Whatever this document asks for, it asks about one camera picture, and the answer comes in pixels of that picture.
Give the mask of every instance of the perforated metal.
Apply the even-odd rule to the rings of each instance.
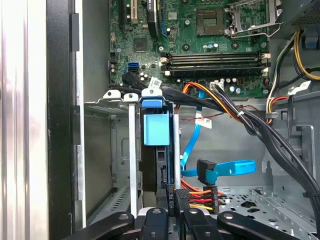
[[[320,24],[320,1],[316,1],[306,12],[296,19],[292,25]]]

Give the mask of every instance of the cable label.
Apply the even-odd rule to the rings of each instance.
[[[212,121],[210,119],[202,117],[201,113],[198,112],[195,114],[195,117],[197,118],[195,120],[195,124],[198,124],[207,129],[212,129]]]

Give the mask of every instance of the blue sata port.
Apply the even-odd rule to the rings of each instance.
[[[138,62],[128,62],[128,69],[139,69],[140,65]]]

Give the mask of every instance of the pcie slot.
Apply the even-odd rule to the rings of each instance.
[[[138,0],[131,0],[131,22],[138,23]]]

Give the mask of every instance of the motherboard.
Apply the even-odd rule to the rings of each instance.
[[[130,71],[146,85],[155,77],[179,91],[192,81],[231,97],[266,97],[268,38],[257,33],[268,30],[231,37],[235,2],[110,0],[111,83],[122,86]],[[237,8],[243,30],[268,22],[268,0],[252,2]]]

